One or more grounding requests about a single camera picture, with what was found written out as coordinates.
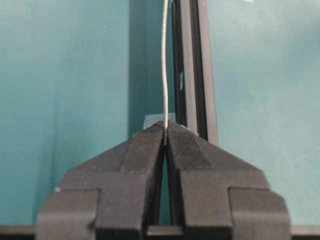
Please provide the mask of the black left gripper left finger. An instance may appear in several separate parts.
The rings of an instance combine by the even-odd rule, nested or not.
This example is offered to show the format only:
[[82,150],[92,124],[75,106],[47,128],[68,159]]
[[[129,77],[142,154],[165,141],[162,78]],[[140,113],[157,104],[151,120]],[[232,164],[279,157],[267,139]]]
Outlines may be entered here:
[[40,208],[38,240],[143,240],[159,222],[163,124],[70,169]]

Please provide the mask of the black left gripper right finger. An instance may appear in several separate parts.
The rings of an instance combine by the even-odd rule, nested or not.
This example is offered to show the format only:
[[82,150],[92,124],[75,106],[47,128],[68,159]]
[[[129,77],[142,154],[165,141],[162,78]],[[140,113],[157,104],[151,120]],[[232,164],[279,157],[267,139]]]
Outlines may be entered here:
[[186,127],[168,125],[171,222],[186,240],[289,240],[285,200],[262,170]]

